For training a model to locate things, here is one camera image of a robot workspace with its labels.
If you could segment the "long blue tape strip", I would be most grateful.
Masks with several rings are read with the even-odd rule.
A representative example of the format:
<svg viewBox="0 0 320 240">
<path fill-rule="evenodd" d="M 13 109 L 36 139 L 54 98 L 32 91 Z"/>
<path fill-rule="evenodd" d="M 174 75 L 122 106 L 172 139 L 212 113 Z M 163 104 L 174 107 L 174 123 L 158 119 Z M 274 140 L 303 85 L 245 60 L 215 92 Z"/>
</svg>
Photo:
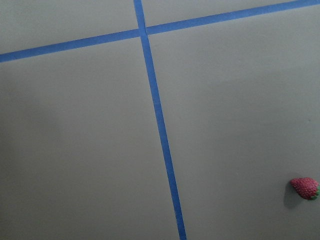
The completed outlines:
<svg viewBox="0 0 320 240">
<path fill-rule="evenodd" d="M 167 136 L 166 124 L 163 115 L 162 103 L 157 83 L 157 77 L 154 67 L 154 61 L 152 56 L 152 50 L 150 45 L 149 36 L 147 33 L 147 27 L 145 22 L 145 15 L 143 9 L 143 3 L 141 0 L 135 0 L 133 2 L 134 10 L 137 20 L 137 25 L 140 34 L 140 41 L 144 56 L 145 67 L 148 76 L 149 88 L 153 102 L 153 108 L 162 148 L 162 154 L 165 164 L 165 170 L 168 179 L 168 185 L 170 189 L 170 195 L 172 200 L 172 205 L 174 209 L 175 221 L 178 231 L 178 236 L 180 240 L 187 239 L 187 233 L 184 224 L 183 212 L 181 208 L 180 196 L 175 176 L 174 165 L 172 161 L 169 140 Z"/>
</svg>

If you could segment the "crossing blue tape strip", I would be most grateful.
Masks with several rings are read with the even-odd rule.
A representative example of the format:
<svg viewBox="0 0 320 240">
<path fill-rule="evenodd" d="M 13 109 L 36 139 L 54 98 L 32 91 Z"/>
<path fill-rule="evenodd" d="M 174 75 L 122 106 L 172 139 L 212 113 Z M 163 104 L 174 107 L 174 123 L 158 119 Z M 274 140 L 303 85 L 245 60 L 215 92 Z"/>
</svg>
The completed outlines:
<svg viewBox="0 0 320 240">
<path fill-rule="evenodd" d="M 288 11 L 293 9 L 305 8 L 310 6 L 319 5 L 318 0 L 294 0 L 289 2 L 259 6 L 254 8 L 236 10 L 231 12 L 224 12 L 214 15 L 196 17 L 191 19 L 185 19 L 180 21 L 168 22 L 158 25 L 146 26 L 144 28 L 146 34 L 155 35 L 165 32 L 172 32 L 182 29 L 194 28 L 198 26 L 204 26 L 209 24 L 215 24 L 220 22 L 226 22 L 242 18 L 250 18 L 253 16 L 271 14 L 276 12 Z M 79 48 L 85 48 L 95 45 L 101 45 L 111 42 L 118 42 L 122 40 L 139 38 L 141 36 L 141 31 L 139 28 L 130 29 L 120 32 L 108 33 L 104 35 L 92 36 L 82 39 L 76 39 L 71 41 L 65 41 L 55 44 L 49 44 L 39 47 L 27 48 L 7 53 L 2 53 L 0 55 L 0 62 L 10 62 L 19 59 L 31 58 L 46 54 L 64 52 Z"/>
</svg>

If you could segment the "red toy strawberry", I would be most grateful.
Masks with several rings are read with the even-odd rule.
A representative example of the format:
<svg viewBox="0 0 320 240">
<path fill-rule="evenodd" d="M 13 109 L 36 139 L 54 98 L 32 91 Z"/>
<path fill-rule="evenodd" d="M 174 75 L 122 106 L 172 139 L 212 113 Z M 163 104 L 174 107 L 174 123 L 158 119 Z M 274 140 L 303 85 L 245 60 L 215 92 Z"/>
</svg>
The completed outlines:
<svg viewBox="0 0 320 240">
<path fill-rule="evenodd" d="M 308 201 L 315 200 L 320 195 L 320 184 L 310 177 L 294 178 L 289 181 L 297 194 Z"/>
</svg>

